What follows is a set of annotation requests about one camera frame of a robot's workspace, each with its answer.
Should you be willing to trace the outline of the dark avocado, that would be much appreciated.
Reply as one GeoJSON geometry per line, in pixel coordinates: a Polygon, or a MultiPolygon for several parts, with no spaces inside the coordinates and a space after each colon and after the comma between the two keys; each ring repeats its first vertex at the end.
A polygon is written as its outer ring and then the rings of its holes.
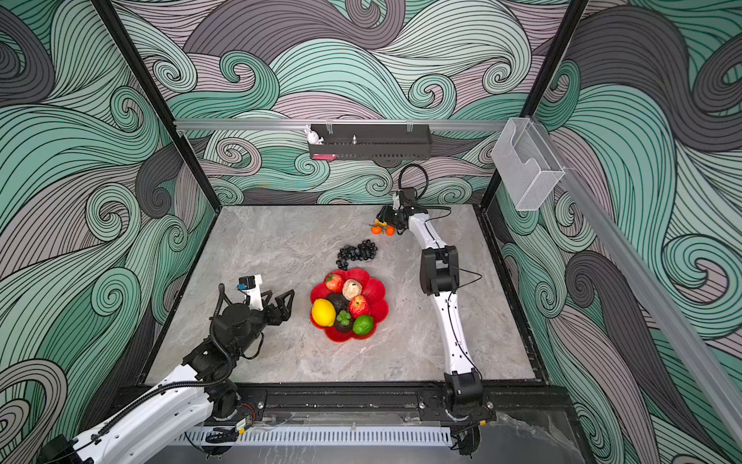
{"type": "Polygon", "coordinates": [[[334,306],[336,313],[349,309],[349,301],[341,293],[330,293],[327,300],[334,306]]]}

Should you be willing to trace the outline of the green lime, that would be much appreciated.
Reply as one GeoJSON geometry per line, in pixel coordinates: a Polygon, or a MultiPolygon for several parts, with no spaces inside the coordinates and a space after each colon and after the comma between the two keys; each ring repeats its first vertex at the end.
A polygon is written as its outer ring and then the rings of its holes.
{"type": "Polygon", "coordinates": [[[353,333],[356,336],[367,336],[370,334],[375,328],[375,321],[374,318],[370,315],[361,315],[359,316],[353,326],[353,333]]]}

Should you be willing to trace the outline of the red apple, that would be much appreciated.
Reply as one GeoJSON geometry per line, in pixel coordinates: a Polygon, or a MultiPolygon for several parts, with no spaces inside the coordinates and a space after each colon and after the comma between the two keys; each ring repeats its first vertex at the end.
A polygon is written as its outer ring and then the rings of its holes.
{"type": "Polygon", "coordinates": [[[361,316],[371,315],[370,305],[363,295],[357,295],[349,303],[349,311],[353,319],[361,316]]]}

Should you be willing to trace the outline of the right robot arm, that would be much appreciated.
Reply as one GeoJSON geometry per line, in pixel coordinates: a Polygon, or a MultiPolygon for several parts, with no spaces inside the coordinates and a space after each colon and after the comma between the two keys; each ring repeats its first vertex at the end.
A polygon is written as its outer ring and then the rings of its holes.
{"type": "Polygon", "coordinates": [[[469,350],[458,301],[463,284],[459,253],[435,230],[426,209],[385,206],[378,222],[397,233],[412,232],[420,246],[419,280],[423,294],[431,300],[439,320],[444,346],[444,404],[455,421],[472,419],[484,406],[483,375],[469,350]]]}

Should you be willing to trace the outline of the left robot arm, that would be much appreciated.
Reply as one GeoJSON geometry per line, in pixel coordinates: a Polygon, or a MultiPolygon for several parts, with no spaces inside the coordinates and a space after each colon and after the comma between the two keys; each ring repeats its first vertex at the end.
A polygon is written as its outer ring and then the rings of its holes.
{"type": "Polygon", "coordinates": [[[144,463],[191,427],[211,417],[229,420],[241,406],[230,376],[268,326],[292,315],[295,292],[245,290],[233,303],[218,286],[209,334],[181,365],[118,413],[75,438],[59,435],[42,447],[39,463],[144,463]]]}

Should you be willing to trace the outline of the red flower-shaped bowl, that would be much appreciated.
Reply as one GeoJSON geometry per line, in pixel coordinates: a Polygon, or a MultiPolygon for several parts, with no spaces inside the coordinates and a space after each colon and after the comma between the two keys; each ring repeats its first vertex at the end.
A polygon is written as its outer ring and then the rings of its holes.
{"type": "Polygon", "coordinates": [[[330,272],[309,301],[311,324],[336,343],[371,338],[390,313],[386,286],[361,268],[330,272]]]}

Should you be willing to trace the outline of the yellow lemon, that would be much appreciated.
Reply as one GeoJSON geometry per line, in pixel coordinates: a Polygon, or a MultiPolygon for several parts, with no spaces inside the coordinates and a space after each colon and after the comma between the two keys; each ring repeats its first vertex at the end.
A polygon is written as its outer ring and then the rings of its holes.
{"type": "Polygon", "coordinates": [[[327,299],[317,299],[314,301],[311,309],[311,318],[317,326],[323,328],[333,327],[336,315],[336,309],[331,301],[327,299]]]}

